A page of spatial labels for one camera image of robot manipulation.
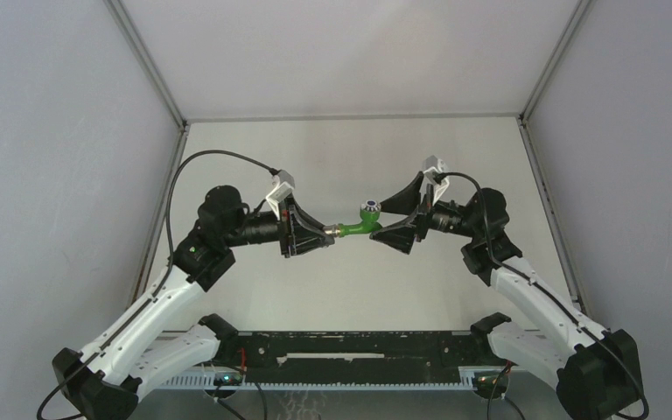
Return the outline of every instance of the robotic arm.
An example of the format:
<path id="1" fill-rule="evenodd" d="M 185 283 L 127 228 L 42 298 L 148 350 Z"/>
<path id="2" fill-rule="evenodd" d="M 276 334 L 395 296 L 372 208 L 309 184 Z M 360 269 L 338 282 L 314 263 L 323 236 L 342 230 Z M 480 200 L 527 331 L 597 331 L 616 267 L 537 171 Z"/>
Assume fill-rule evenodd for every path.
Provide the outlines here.
<path id="1" fill-rule="evenodd" d="M 465 206 L 439 200 L 448 176 L 473 182 L 477 192 Z M 421 195 L 422 186 L 425 194 Z M 370 238 L 405 254 L 427 232 L 471 238 L 462 248 L 465 265 L 489 287 L 514 303 L 543 337 L 525 332 L 511 318 L 495 313 L 472 326 L 472 333 L 498 357 L 512 361 L 556 390 L 575 419 L 602 419 L 643 399 L 637 346 L 623 330 L 609 332 L 558 296 L 509 240 L 506 200 L 480 188 L 464 174 L 447 172 L 436 157 L 398 194 L 381 203 L 383 212 L 407 217 L 373 232 Z"/>
<path id="2" fill-rule="evenodd" d="M 272 210 L 244 213 L 230 185 L 210 190 L 192 231 L 173 253 L 173 265 L 99 337 L 80 351 L 64 348 L 52 360 L 66 399 L 89 420 L 128 418 L 154 388 L 220 350 L 235 329 L 217 315 L 148 352 L 167 321 L 204 295 L 234 264 L 232 247 L 279 242 L 283 256 L 299 256 L 334 243 L 295 201 L 294 180 L 274 176 L 266 201 Z"/>

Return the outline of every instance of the green object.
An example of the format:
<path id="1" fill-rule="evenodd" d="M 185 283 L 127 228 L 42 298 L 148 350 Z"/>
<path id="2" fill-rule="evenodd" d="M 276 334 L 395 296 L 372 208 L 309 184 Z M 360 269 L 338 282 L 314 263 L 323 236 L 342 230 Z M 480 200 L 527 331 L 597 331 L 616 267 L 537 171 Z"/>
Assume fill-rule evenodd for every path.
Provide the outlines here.
<path id="1" fill-rule="evenodd" d="M 360 208 L 360 219 L 361 222 L 356 225 L 339 224 L 339 237 L 366 235 L 382 229 L 382 225 L 377 222 L 380 219 L 380 205 L 372 200 L 367 201 Z"/>

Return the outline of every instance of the white tabletop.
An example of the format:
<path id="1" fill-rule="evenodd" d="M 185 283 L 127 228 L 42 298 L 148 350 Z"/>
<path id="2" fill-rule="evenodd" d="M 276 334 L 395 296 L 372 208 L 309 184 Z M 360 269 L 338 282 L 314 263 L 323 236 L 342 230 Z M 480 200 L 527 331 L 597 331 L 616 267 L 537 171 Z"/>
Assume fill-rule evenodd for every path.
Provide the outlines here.
<path id="1" fill-rule="evenodd" d="M 569 296 L 540 195 L 514 118 L 200 122 L 185 157 L 204 149 L 236 151 L 287 170 L 295 198 L 328 225 L 359 221 L 359 204 L 405 187 L 429 155 L 506 196 L 507 233 L 536 271 Z M 232 185 L 254 207 L 271 188 L 263 169 L 226 156 L 190 163 L 171 207 L 175 244 L 192 228 L 206 192 Z M 452 178 L 442 200 L 465 204 L 474 190 Z M 386 222 L 402 216 L 384 214 Z M 494 312 L 535 327 L 503 296 L 471 275 L 460 249 L 469 240 L 429 232 L 404 255 L 367 236 L 337 239 L 330 248 L 285 259 L 275 243 L 235 248 L 236 264 L 167 330 L 185 330 L 217 312 L 239 330 L 466 330 Z M 150 278 L 165 266 L 159 242 Z"/>

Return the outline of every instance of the gray floor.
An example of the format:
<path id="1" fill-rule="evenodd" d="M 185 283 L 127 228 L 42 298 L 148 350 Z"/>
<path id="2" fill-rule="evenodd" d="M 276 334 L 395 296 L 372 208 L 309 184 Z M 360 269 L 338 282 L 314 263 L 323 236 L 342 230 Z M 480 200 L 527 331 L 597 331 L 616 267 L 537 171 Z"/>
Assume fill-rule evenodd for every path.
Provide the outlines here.
<path id="1" fill-rule="evenodd" d="M 270 420 L 485 419 L 486 403 L 466 391 L 266 391 Z M 568 419 L 555 392 L 530 374 L 512 374 L 508 396 L 527 419 Z M 256 392 L 239 392 L 227 402 L 248 420 L 263 418 Z M 518 420 L 505 402 L 495 402 L 493 420 Z M 131 420 L 235 419 L 203 391 L 154 391 Z"/>

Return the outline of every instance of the green valve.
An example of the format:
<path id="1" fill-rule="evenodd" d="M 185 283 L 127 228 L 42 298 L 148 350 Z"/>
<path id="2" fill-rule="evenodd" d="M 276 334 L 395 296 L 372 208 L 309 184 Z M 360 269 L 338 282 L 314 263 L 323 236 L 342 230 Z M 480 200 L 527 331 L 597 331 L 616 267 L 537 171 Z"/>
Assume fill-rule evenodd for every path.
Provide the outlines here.
<path id="1" fill-rule="evenodd" d="M 380 223 L 377 222 L 380 219 L 380 204 L 372 199 L 367 200 L 360 207 L 360 219 L 361 223 L 356 225 L 339 224 L 339 236 L 367 235 L 382 229 Z"/>

